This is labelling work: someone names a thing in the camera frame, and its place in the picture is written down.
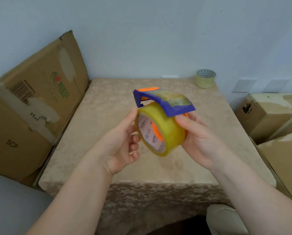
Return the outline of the person's right hand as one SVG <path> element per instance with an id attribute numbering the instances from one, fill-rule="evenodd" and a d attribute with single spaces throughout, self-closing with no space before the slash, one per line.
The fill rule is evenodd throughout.
<path id="1" fill-rule="evenodd" d="M 233 151 L 214 134 L 206 123 L 205 135 L 195 136 L 188 131 L 182 147 L 196 163 L 211 173 L 221 171 L 221 167 L 234 158 Z"/>

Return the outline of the person's left hand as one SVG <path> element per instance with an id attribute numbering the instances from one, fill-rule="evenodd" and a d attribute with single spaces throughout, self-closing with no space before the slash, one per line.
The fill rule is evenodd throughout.
<path id="1" fill-rule="evenodd" d="M 88 154 L 96 158 L 98 164 L 113 176 L 140 158 L 138 152 L 140 141 L 137 129 L 130 135 L 122 132 L 121 120 L 90 148 Z"/>

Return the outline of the large clear packing tape roll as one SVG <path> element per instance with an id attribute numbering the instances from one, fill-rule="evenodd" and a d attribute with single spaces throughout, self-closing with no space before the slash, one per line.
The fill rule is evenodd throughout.
<path id="1" fill-rule="evenodd" d="M 185 140 L 185 129 L 156 102 L 138 109 L 135 125 L 142 142 L 159 157 L 166 157 Z"/>

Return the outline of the blue and orange tape dispenser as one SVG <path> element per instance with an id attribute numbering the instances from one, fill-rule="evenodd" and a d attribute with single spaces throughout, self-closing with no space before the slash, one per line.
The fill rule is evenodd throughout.
<path id="1" fill-rule="evenodd" d="M 183 94 L 157 87 L 134 90 L 133 96 L 138 109 L 156 102 L 164 109 L 168 117 L 177 115 L 187 117 L 188 112 L 195 110 L 194 105 Z"/>

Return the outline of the person's right forearm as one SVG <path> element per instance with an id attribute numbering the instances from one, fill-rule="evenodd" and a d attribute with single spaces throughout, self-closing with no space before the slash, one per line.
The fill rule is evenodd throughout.
<path id="1" fill-rule="evenodd" d="M 272 187 L 235 154 L 209 168 L 250 235 L 292 235 L 292 200 Z"/>

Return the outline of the person's left forearm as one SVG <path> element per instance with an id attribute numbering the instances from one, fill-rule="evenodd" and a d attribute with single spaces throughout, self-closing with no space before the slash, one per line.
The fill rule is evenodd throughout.
<path id="1" fill-rule="evenodd" d="M 26 235 L 94 235 L 112 180 L 102 153 L 87 153 Z"/>

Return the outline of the beige floral tablecloth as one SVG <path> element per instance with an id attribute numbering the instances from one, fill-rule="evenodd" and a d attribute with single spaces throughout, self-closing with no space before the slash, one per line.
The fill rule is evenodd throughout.
<path id="1" fill-rule="evenodd" d="M 44 170 L 38 185 L 56 196 L 84 154 L 136 106 L 133 90 L 159 87 L 185 95 L 199 115 L 266 182 L 276 180 L 216 84 L 203 89 L 188 79 L 94 79 Z M 230 200 L 205 168 L 178 146 L 166 157 L 143 142 L 140 159 L 113 176 L 97 235 L 145 235 Z"/>

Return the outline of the small pale yellow tape roll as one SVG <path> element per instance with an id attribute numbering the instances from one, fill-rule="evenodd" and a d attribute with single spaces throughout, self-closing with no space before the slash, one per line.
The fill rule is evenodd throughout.
<path id="1" fill-rule="evenodd" d="M 214 85 L 216 72 L 208 69 L 201 69 L 196 72 L 195 85 L 200 88 L 210 88 Z"/>

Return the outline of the small cardboard box black print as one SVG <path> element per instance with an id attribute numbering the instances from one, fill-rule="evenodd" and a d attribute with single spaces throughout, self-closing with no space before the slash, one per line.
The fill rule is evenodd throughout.
<path id="1" fill-rule="evenodd" d="M 291 93 L 248 94 L 234 113 L 257 145 L 292 133 Z"/>

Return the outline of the white seat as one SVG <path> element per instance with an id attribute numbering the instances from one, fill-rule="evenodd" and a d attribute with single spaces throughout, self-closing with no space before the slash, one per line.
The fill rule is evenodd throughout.
<path id="1" fill-rule="evenodd" d="M 211 235 L 249 235 L 236 210 L 227 205 L 209 206 L 206 222 Z"/>

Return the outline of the plain cardboard box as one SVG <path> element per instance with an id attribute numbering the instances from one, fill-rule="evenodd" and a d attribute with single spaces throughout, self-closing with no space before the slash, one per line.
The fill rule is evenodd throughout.
<path id="1" fill-rule="evenodd" d="M 292 133 L 256 148 L 276 180 L 276 189 L 292 200 Z"/>

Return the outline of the large worn cardboard box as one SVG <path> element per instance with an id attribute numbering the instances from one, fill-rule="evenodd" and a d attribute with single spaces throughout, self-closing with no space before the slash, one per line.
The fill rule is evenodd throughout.
<path id="1" fill-rule="evenodd" d="M 36 186 L 90 82 L 72 30 L 0 77 L 0 175 Z"/>

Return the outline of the grey cushion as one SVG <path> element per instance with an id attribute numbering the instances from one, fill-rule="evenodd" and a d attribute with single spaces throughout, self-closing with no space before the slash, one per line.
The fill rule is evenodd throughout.
<path id="1" fill-rule="evenodd" d="M 0 235 L 25 235 L 53 197 L 0 175 Z"/>

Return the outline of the white wall socket plate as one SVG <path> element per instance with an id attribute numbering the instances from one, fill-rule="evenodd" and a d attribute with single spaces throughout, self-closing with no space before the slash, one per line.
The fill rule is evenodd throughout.
<path id="1" fill-rule="evenodd" d="M 279 93 L 290 79 L 272 79 L 262 91 L 263 93 Z"/>
<path id="2" fill-rule="evenodd" d="M 257 79 L 254 78 L 241 78 L 234 86 L 232 93 L 249 93 Z"/>

